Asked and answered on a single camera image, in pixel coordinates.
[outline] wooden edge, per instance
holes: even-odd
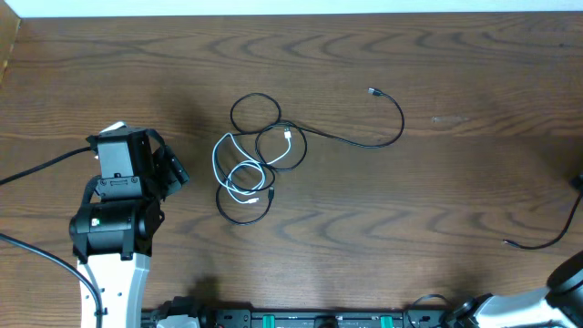
[[[20,17],[10,9],[4,0],[0,0],[0,84],[8,67],[8,59],[15,46],[19,26]]]

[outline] wooden table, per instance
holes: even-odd
[[[71,149],[120,119],[156,128],[191,181],[163,204],[144,297],[256,307],[402,307],[523,292],[583,248],[583,215],[543,251],[501,244],[552,239],[583,170],[581,14],[318,15],[29,19],[0,90],[0,176]],[[217,212],[210,152],[232,131],[231,104],[264,92],[283,117],[366,143],[308,136],[306,160],[278,175],[269,215],[235,227]],[[274,117],[257,99],[245,128]],[[297,159],[302,145],[288,162]],[[250,147],[252,137],[243,144]],[[265,155],[283,137],[266,136]],[[226,163],[235,152],[227,147]],[[0,189],[1,231],[74,263],[68,222],[88,153]],[[250,219],[263,209],[224,198]],[[57,266],[0,245],[0,323],[79,326],[79,287]]]

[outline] tangled cable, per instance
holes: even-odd
[[[377,88],[370,87],[368,89],[368,92],[370,94],[372,94],[373,96],[386,97],[389,100],[391,100],[394,103],[394,105],[396,106],[397,110],[399,111],[399,114],[401,115],[401,127],[399,129],[399,133],[397,133],[397,135],[395,137],[393,137],[391,140],[384,142],[382,144],[378,144],[378,145],[360,144],[358,142],[350,141],[350,140],[345,139],[345,138],[336,137],[336,136],[328,134],[328,133],[316,131],[316,130],[309,129],[309,128],[298,127],[293,122],[290,122],[288,120],[282,120],[281,119],[281,106],[280,106],[280,104],[272,97],[265,95],[265,94],[262,94],[262,93],[250,93],[249,95],[243,96],[243,97],[239,98],[237,101],[235,101],[233,106],[230,108],[230,122],[233,125],[233,127],[235,129],[237,129],[237,131],[239,131],[239,133],[230,133],[230,132],[226,133],[224,136],[222,136],[221,139],[219,139],[219,141],[217,141],[214,149],[212,150],[212,169],[213,169],[213,172],[215,174],[215,178],[219,182],[219,187],[217,188],[217,193],[216,193],[216,202],[217,202],[217,209],[219,210],[220,215],[222,215],[230,223],[235,224],[235,225],[240,225],[240,226],[251,225],[251,224],[256,223],[257,221],[263,219],[263,217],[265,217],[267,212],[270,210],[271,203],[272,203],[273,197],[275,195],[275,189],[273,187],[273,183],[275,182],[275,172],[290,171],[290,170],[297,168],[303,162],[303,160],[306,157],[306,154],[308,153],[308,140],[306,139],[306,135],[304,132],[313,133],[315,135],[326,137],[326,138],[332,138],[334,140],[345,142],[349,145],[361,147],[361,148],[365,148],[365,149],[379,149],[379,148],[383,148],[383,147],[394,144],[395,141],[398,140],[401,137],[401,135],[403,135],[403,130],[404,130],[403,110],[401,109],[399,104],[396,102],[396,100],[394,100],[391,96],[385,94],[383,91],[381,91]],[[249,97],[265,97],[269,101],[271,101],[275,105],[275,107],[277,108],[277,111],[278,111],[278,115],[277,115],[277,118],[275,119],[275,121],[273,121],[271,124],[269,124],[265,128],[258,129],[255,131],[246,131],[246,130],[240,128],[237,125],[237,123],[235,122],[235,119],[233,117],[233,112],[235,110],[235,107],[237,107],[241,101],[243,101]],[[268,132],[268,131],[272,130],[273,128],[277,128],[277,127],[284,127],[283,136],[287,139],[288,148],[278,158],[267,161],[263,157],[263,155],[261,154],[261,150],[259,147],[259,140],[265,132]],[[302,137],[302,140],[303,140],[302,156],[295,164],[293,164],[292,166],[290,166],[288,168],[275,167],[273,164],[276,163],[277,161],[279,161],[280,159],[283,159],[292,149],[292,132],[290,131],[290,128],[294,128],[295,130],[297,130],[298,133],[300,134],[300,136]],[[246,135],[257,135],[257,137],[255,138],[255,154],[257,155],[257,159],[254,158],[253,156],[251,156],[243,147],[241,147],[237,143],[236,137],[246,136]],[[219,157],[217,155],[219,145],[226,138],[230,138],[233,145],[235,146],[235,148],[246,158],[245,160],[243,160],[242,162],[237,164],[229,172],[229,174],[227,174],[223,170],[222,166],[219,163]],[[242,186],[239,186],[235,182],[233,182],[233,175],[237,171],[239,171],[240,169],[247,169],[247,168],[256,169],[261,174],[260,181],[253,188],[250,188],[250,189],[243,188]],[[266,170],[270,172],[271,179],[268,179]],[[267,204],[267,208],[262,213],[262,215],[260,215],[259,218],[255,219],[255,220],[249,220],[249,221],[244,221],[244,222],[234,220],[229,215],[227,215],[227,213],[220,206],[220,191],[223,188],[226,189],[227,192],[230,194],[230,196],[235,201],[237,201],[239,204],[253,204],[253,203],[256,203],[257,201],[259,201],[259,198],[254,197],[254,198],[250,198],[247,200],[242,200],[240,197],[237,196],[237,194],[242,195],[242,196],[252,196],[256,192],[268,190],[269,202]]]

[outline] white wall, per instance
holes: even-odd
[[[583,0],[5,0],[23,18],[583,11]]]

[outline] coiled white cable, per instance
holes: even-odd
[[[283,159],[289,152],[290,149],[292,149],[292,133],[290,132],[290,130],[288,128],[286,128],[283,131],[283,136],[287,139],[288,141],[288,148],[287,150],[285,150],[285,152],[283,154],[281,154],[278,158],[268,162],[267,164],[271,165],[273,163],[275,163],[276,161]],[[235,146],[235,148],[241,153],[243,154],[243,156],[245,156],[247,159],[243,160],[241,163],[237,164],[229,173],[229,175],[227,176],[226,181],[222,181],[219,178],[219,173],[217,172],[217,165],[215,163],[215,156],[217,153],[217,148],[219,147],[219,144],[226,138],[226,137],[230,137],[231,141],[233,142],[233,145]],[[263,185],[265,184],[265,171],[263,170],[263,168],[261,167],[261,162],[259,162],[258,160],[254,159],[253,157],[249,156],[247,154],[246,151],[244,151],[243,149],[241,149],[241,147],[239,146],[239,144],[237,144],[237,141],[235,140],[235,136],[232,135],[232,133],[228,132],[225,133],[224,136],[222,136],[221,139],[219,139],[219,141],[217,141],[217,143],[215,144],[214,149],[212,150],[212,170],[215,174],[215,178],[217,179],[217,181],[220,183],[221,186],[225,187],[227,189],[227,192],[230,194],[230,196],[237,201],[239,204],[252,204],[252,203],[256,203],[257,201],[259,201],[258,197],[252,198],[252,199],[248,199],[248,200],[241,200],[239,199],[235,194],[240,194],[243,196],[251,196],[254,195],[255,192],[257,191],[246,191],[246,190],[240,190],[238,189],[235,185],[233,185],[231,183],[232,181],[232,176],[233,173],[235,173],[235,171],[241,167],[248,167],[248,168],[252,168],[252,169],[256,169],[257,171],[259,171],[259,173],[261,174],[261,180],[259,181],[259,183],[257,185],[255,185],[252,189],[253,190],[257,190],[257,189],[261,189],[263,187]]]

